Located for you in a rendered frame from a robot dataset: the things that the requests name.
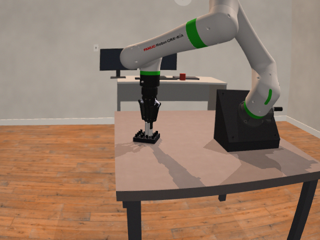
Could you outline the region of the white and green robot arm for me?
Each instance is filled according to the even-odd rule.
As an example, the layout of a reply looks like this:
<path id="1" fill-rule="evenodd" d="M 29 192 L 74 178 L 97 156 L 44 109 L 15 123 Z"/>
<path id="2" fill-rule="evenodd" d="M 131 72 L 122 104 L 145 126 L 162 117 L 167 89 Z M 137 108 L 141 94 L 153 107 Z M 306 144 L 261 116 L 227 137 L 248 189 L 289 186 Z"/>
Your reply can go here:
<path id="1" fill-rule="evenodd" d="M 160 85 L 162 57 L 209 47 L 236 39 L 251 66 L 251 90 L 237 108 L 248 127 L 270 124 L 281 90 L 275 60 L 250 24 L 239 0 L 209 0 L 209 13 L 188 21 L 164 34 L 129 45 L 120 53 L 121 64 L 140 68 L 140 86 Z"/>

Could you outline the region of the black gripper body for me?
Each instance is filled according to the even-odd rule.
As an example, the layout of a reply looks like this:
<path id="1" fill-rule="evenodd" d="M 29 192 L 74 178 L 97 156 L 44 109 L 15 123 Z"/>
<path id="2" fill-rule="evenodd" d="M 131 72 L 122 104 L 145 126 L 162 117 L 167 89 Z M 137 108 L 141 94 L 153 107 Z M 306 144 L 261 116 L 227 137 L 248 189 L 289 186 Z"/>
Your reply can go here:
<path id="1" fill-rule="evenodd" d="M 155 100 L 157 100 L 158 88 L 141 88 L 142 100 L 146 99 L 146 106 L 148 106 L 148 100 L 150 100 L 150 106 L 154 106 Z"/>

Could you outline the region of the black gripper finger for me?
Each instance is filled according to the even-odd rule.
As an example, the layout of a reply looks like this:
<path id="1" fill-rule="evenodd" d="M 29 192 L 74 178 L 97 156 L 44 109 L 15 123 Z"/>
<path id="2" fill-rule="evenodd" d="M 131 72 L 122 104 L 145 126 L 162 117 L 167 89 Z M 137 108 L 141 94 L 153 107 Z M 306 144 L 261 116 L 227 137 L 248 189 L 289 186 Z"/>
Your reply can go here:
<path id="1" fill-rule="evenodd" d="M 160 102 L 158 102 L 155 98 L 155 104 L 154 106 L 151 106 L 151 100 L 147 100 L 147 108 L 148 108 L 148 121 L 147 121 L 147 135 L 152 136 L 153 135 L 153 122 L 157 121 L 157 116 L 159 112 L 159 107 L 161 105 Z"/>
<path id="2" fill-rule="evenodd" d="M 145 121 L 145 136 L 148 135 L 148 115 L 149 115 L 149 109 L 147 106 L 147 99 L 139 99 L 138 100 L 140 105 L 140 112 L 141 112 L 141 118 Z"/>

